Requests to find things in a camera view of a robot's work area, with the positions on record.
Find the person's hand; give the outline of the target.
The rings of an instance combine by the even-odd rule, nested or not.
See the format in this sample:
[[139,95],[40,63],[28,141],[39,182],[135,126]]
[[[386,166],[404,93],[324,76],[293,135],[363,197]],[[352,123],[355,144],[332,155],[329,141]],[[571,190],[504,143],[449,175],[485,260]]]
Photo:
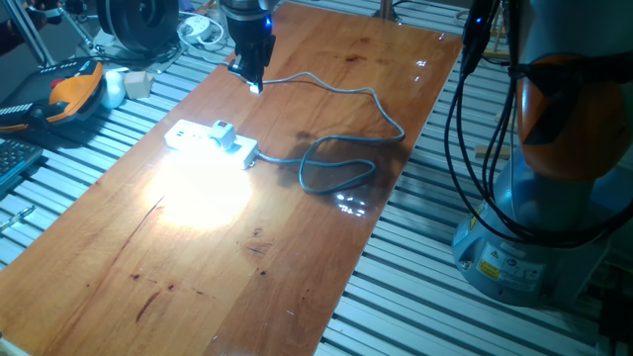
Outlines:
[[62,22],[57,9],[61,3],[56,0],[34,1],[26,5],[27,13],[38,30],[45,25],[59,25]]

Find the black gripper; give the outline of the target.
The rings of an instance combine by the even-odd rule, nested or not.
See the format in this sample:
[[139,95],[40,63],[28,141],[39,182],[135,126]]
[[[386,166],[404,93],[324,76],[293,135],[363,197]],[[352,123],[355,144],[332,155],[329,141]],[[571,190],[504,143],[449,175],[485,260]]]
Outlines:
[[222,0],[220,4],[237,54],[228,71],[250,84],[252,93],[260,94],[276,40],[272,34],[276,0]]

